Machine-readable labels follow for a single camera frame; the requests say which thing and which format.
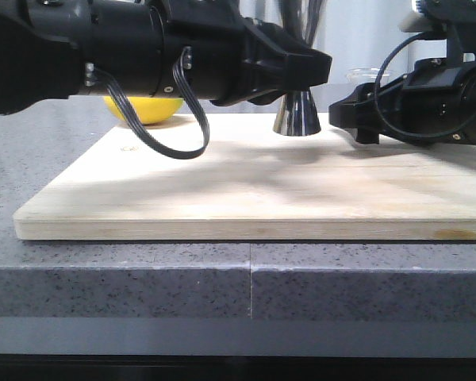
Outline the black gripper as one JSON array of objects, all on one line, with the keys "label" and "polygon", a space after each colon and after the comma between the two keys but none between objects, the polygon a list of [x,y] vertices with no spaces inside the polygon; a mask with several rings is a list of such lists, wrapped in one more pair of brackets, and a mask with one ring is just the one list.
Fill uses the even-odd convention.
[{"label": "black gripper", "polygon": [[293,32],[242,17],[235,1],[146,4],[163,41],[158,96],[167,96],[167,87],[181,94],[173,74],[177,60],[196,97],[215,106],[265,106],[328,81],[332,57],[312,48],[315,21]]},{"label": "black gripper", "polygon": [[425,60],[385,87],[359,84],[328,112],[329,123],[360,144],[378,144],[381,132],[411,144],[476,145],[476,62]]}]

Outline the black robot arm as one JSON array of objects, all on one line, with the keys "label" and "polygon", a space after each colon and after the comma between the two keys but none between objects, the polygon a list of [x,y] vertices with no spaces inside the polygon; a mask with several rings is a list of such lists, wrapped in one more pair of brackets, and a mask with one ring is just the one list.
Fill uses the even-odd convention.
[{"label": "black robot arm", "polygon": [[215,106],[272,103],[326,83],[332,59],[233,1],[0,1],[0,114],[100,94],[87,64],[132,96],[177,98],[184,48],[191,89]]},{"label": "black robot arm", "polygon": [[[410,37],[383,61],[378,75],[328,108],[331,125],[360,144],[381,135],[416,145],[476,146],[476,1],[416,1],[401,27]],[[381,84],[393,58],[415,40],[443,40],[444,57]]]}]

